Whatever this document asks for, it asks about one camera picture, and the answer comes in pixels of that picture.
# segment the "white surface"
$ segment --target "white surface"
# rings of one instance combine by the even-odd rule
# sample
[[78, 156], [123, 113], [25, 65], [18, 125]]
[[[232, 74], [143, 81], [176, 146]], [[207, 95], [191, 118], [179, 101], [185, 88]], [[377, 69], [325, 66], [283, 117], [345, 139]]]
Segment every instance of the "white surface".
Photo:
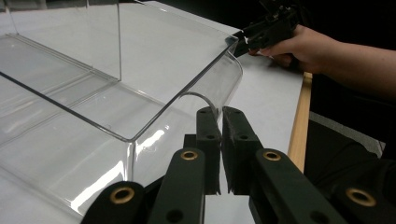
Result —
[[[229, 34], [236, 31], [189, 13], [178, 13]], [[265, 147], [287, 152], [302, 76], [279, 68], [263, 57], [244, 55], [239, 61], [244, 76], [230, 106], [246, 114]], [[220, 178], [223, 195], [206, 197], [205, 223], [254, 223], [248, 209], [248, 197], [227, 194], [223, 173]], [[0, 216], [0, 223], [78, 223], [77, 217], [70, 217], [70, 214], [36, 197], [29, 189], [18, 188], [18, 180], [7, 172], [0, 170], [0, 179], [0, 214], [7, 214]], [[18, 207], [18, 214], [13, 209], [15, 207]]]

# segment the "human hand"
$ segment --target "human hand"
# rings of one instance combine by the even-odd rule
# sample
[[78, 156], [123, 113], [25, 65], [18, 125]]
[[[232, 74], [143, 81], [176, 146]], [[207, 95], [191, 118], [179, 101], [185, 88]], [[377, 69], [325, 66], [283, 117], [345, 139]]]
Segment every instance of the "human hand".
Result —
[[337, 46], [337, 43], [339, 42], [326, 35], [297, 25], [292, 38], [266, 49], [253, 49], [249, 54], [271, 56], [274, 61], [284, 67], [290, 66], [293, 55], [299, 60], [300, 69], [318, 74], [327, 71], [326, 58]]

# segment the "table surface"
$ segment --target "table surface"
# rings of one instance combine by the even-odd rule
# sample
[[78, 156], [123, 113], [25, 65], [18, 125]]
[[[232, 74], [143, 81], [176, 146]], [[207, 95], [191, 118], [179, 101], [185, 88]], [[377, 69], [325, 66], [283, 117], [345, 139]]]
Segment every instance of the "table surface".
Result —
[[[182, 17], [233, 34], [237, 29], [200, 18], [157, 2], [146, 4], [161, 7]], [[299, 161], [304, 167], [304, 147], [309, 112], [310, 79], [297, 72], [285, 70], [266, 57], [243, 55], [238, 58], [243, 77], [229, 106], [242, 110], [264, 147], [274, 148]], [[0, 170], [0, 223], [78, 223], [21, 187], [18, 179]], [[220, 171], [222, 195], [206, 196], [205, 223], [254, 223], [248, 208], [248, 197], [227, 193], [226, 179]]]

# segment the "clear plastic container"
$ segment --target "clear plastic container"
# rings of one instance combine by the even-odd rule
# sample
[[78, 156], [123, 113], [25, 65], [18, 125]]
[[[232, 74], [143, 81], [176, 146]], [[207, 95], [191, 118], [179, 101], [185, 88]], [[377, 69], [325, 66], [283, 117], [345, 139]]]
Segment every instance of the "clear plastic container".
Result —
[[164, 175], [195, 112], [219, 116], [242, 75], [235, 38], [156, 7], [8, 2], [0, 165], [71, 216], [112, 183]]

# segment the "screw hole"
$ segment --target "screw hole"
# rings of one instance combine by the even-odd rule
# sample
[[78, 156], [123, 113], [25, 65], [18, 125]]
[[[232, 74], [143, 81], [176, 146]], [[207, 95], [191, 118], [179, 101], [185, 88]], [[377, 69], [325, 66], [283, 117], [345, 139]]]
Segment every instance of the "screw hole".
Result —
[[264, 152], [263, 156], [268, 161], [280, 161], [281, 158], [279, 154], [271, 151]]
[[128, 203], [134, 197], [134, 190], [129, 187], [114, 189], [110, 194], [110, 201], [115, 204]]
[[172, 223], [178, 223], [183, 219], [183, 213], [180, 210], [172, 210], [168, 212], [166, 219]]
[[368, 192], [361, 189], [350, 188], [346, 190], [346, 196], [354, 203], [366, 207], [373, 207], [376, 205], [375, 198]]
[[193, 161], [198, 158], [198, 154], [194, 151], [185, 151], [181, 153], [181, 158], [186, 161]]

